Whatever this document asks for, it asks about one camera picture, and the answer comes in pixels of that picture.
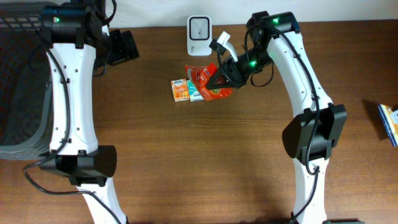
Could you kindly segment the red Hacks candy bag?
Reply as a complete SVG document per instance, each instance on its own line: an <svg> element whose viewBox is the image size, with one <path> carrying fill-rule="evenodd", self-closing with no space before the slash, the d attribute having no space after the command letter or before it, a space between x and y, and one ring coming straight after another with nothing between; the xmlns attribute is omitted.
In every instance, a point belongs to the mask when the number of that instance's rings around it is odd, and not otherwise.
<svg viewBox="0 0 398 224"><path fill-rule="evenodd" d="M206 88L210 78L218 71L214 63L210 63L207 66L185 65L185 71L205 101L227 98L233 93L232 88L219 88L214 90L208 90Z"/></svg>

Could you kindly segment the green tissue pack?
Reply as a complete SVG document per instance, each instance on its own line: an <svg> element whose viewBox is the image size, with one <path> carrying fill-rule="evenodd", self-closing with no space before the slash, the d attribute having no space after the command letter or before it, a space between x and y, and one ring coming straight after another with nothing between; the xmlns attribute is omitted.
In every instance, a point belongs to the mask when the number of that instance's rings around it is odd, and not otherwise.
<svg viewBox="0 0 398 224"><path fill-rule="evenodd" d="M197 90L197 88L195 87L195 85L191 80L187 80L187 86L191 102L204 100L204 98L201 96L200 92Z"/></svg>

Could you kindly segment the orange tissue pack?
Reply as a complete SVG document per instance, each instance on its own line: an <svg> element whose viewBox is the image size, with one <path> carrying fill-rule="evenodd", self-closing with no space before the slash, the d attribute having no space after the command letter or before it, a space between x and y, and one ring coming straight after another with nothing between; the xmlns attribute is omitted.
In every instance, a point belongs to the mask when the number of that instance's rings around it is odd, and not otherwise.
<svg viewBox="0 0 398 224"><path fill-rule="evenodd" d="M183 78L179 80L172 80L171 87L175 102L186 101L190 99L186 79Z"/></svg>

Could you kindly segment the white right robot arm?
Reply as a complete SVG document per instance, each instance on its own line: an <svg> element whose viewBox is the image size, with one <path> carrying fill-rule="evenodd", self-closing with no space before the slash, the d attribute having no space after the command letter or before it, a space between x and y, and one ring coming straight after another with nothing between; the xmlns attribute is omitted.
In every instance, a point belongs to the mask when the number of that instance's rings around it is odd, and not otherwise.
<svg viewBox="0 0 398 224"><path fill-rule="evenodd" d="M343 105L335 105L321 86L307 57L299 23L292 12L252 14L245 41L253 47L238 55L223 32L210 42L218 56L218 71L207 90L240 88L265 66L277 67L292 105L293 119L282 132L282 142L295 171L295 205L291 223L326 223L325 174L331 153L347 118Z"/></svg>

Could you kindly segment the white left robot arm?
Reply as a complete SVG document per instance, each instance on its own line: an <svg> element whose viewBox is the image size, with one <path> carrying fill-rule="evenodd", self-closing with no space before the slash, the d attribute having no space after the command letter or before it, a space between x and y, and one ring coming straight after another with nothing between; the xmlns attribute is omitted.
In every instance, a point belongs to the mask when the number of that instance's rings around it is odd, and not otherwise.
<svg viewBox="0 0 398 224"><path fill-rule="evenodd" d="M100 145L93 122L95 70L138 58L130 32L109 30L104 1L46 6L39 38L52 76L53 131L42 170L65 177L82 195L95 223L127 223L113 177L117 152Z"/></svg>

